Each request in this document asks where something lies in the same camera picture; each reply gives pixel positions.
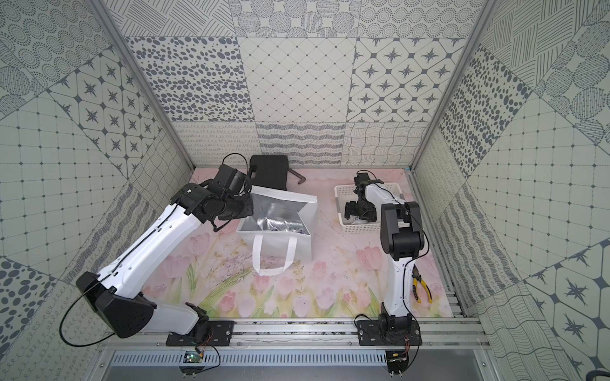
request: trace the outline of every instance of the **robotic arm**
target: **robotic arm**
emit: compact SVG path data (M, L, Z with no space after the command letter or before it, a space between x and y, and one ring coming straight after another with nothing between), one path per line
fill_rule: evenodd
M202 342L208 333L204 310L188 303L169 305L150 300L142 287L172 250L201 224L209 221L217 232L233 219L251 216L250 190L249 177L222 164L214 179L182 187L142 236L98 274L81 275L77 287L120 338L137 332L166 331ZM227 222L217 227L216 218Z
M359 219L376 222L377 210L381 210L380 240L381 247L388 254L389 279L379 314L380 334L387 338L397 332L409 333L413 316L411 299L404 292L405 282L412 278L415 259L420 253L428 252L428 241L420 226L422 217L419 205L396 198L379 185L383 181L371 180L367 173L357 173L354 183L358 201L346 204L345 217L355 215ZM403 227L399 227L399 221L404 222Z

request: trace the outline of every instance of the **pink floral mat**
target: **pink floral mat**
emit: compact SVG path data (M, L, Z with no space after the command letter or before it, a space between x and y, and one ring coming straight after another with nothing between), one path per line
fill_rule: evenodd
M216 175L200 168L192 182ZM313 260L295 263L284 273L258 276L251 249L235 232L233 221L218 233L204 224L188 236L156 269L143 292L161 301L191 302L213 318L344 318L358 313L377 316L387 288L387 257L379 233L343 234L337 215L334 187L353 183L355 169L300 169L307 181L297 185L289 174L289 191L318 196L318 226L312 243ZM397 182L405 199L413 200L402 169L375 169L385 182ZM417 268L432 292L428 303L421 287L421 304L408 287L417 317L453 317L434 255L417 260ZM262 258L262 267L278 266Z

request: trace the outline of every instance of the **pliers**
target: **pliers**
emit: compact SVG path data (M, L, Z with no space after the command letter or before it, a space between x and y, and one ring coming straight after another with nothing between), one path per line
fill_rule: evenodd
M417 266L413 267L413 295L415 295L415 300L421 304L422 300L419 298L419 296L417 295L417 282L420 282L422 284L422 286L424 287L424 290L426 290L426 294L428 294L428 303L432 304L432 293L430 292L430 289L428 288L428 285L426 284L426 282L423 281L422 276L419 273L419 270L417 269Z

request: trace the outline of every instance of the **patterned wall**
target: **patterned wall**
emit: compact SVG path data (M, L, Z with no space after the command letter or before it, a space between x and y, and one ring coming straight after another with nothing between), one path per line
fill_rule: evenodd
M106 0L200 166L232 151L305 167L407 166L482 4ZM396 123L394 142L373 141ZM290 138L269 139L282 131Z
M84 1L5 1L0 20L0 379L80 380L94 349L58 334L74 281L190 170ZM105 331L78 306L64 325L74 343Z
M610 2L502 0L415 175L507 380L610 369Z

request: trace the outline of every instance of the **white shopping bag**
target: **white shopping bag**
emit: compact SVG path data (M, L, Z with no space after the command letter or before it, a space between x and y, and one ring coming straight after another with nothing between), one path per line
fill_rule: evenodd
M252 186L254 214L243 218L237 234L252 247L252 266L260 275L281 274L295 260L311 261L318 218L318 198ZM260 255L285 258L284 266L261 269Z

